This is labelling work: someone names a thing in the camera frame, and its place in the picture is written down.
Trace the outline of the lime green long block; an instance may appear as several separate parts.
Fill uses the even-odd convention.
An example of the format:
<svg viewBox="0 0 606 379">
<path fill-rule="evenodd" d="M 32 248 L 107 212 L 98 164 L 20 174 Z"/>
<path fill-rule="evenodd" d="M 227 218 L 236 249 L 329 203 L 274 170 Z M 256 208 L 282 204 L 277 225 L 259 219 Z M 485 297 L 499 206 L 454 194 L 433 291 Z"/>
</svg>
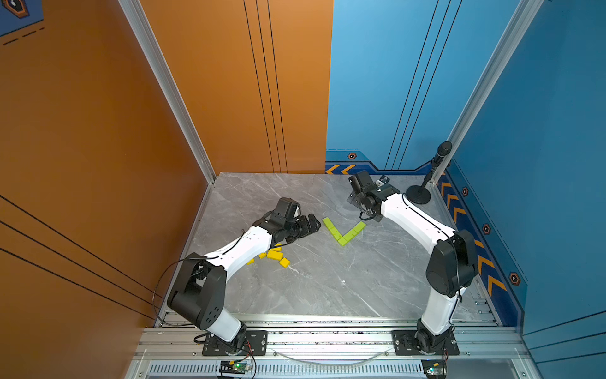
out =
<svg viewBox="0 0 606 379">
<path fill-rule="evenodd" d="M 364 222 L 359 222 L 354 228 L 353 231 L 356 234 L 359 234 L 360 232 L 362 232 L 366 227 L 366 224 Z"/>
<path fill-rule="evenodd" d="M 339 231 L 336 228 L 331 228 L 330 229 L 331 234 L 333 235 L 333 237 L 337 240 L 342 238 L 342 235 L 339 233 Z"/>
<path fill-rule="evenodd" d="M 335 228 L 333 222 L 331 222 L 331 220 L 328 217 L 323 218 L 323 223 L 326 226 L 326 228 L 329 229 L 329 230 Z"/>
<path fill-rule="evenodd" d="M 351 230 L 349 232 L 347 232 L 343 238 L 347 241 L 352 240 L 356 235 L 358 234 L 358 232 L 356 232 L 355 230 Z"/>
</svg>

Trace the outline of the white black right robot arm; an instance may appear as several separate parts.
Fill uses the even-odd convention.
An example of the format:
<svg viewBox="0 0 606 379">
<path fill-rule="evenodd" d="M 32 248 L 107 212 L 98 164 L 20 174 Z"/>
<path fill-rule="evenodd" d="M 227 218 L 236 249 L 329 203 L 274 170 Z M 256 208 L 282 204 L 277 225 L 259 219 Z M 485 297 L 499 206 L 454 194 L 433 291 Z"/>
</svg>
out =
<svg viewBox="0 0 606 379">
<path fill-rule="evenodd" d="M 433 219 L 390 186 L 371 191 L 354 189 L 348 202 L 359 208 L 362 215 L 393 221 L 428 251 L 425 277 L 431 292 L 418 319 L 414 345 L 426 355 L 441 352 L 454 332 L 454 312 L 479 273 L 473 235 Z"/>
</svg>

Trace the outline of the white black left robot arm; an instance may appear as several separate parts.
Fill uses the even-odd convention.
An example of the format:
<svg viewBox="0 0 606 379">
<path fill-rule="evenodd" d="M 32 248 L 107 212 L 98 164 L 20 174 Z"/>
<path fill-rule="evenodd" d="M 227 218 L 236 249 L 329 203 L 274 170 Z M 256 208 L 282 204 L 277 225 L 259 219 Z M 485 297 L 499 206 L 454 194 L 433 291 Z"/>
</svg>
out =
<svg viewBox="0 0 606 379">
<path fill-rule="evenodd" d="M 313 214 L 284 218 L 264 215 L 235 241 L 211 253 L 190 254 L 181 264 L 167 306 L 196 328 L 224 342 L 231 353 L 243 349 L 246 325 L 226 310 L 227 282 L 254 257 L 278 243 L 293 243 L 321 228 Z"/>
</svg>

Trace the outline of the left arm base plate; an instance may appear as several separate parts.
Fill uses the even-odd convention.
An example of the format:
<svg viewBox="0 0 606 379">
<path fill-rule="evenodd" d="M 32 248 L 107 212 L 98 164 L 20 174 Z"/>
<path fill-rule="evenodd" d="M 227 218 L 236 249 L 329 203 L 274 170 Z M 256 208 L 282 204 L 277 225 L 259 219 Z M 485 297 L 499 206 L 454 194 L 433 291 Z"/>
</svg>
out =
<svg viewBox="0 0 606 379">
<path fill-rule="evenodd" d="M 244 333 L 238 333 L 230 342 L 210 334 L 203 343 L 202 355 L 208 357 L 244 356 L 251 353 L 254 357 L 259 357 L 266 355 L 267 347 L 267 330 L 246 330 Z"/>
</svg>

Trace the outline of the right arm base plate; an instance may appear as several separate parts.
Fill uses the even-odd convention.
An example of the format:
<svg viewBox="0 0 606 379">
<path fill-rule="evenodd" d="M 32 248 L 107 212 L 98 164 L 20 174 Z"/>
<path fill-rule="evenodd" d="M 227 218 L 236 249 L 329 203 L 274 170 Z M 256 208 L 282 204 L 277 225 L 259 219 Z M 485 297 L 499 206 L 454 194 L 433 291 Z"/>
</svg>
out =
<svg viewBox="0 0 606 379">
<path fill-rule="evenodd" d="M 391 332 L 393 347 L 397 356 L 404 355 L 460 355 L 454 328 L 434 336 L 425 330 L 394 330 Z"/>
</svg>

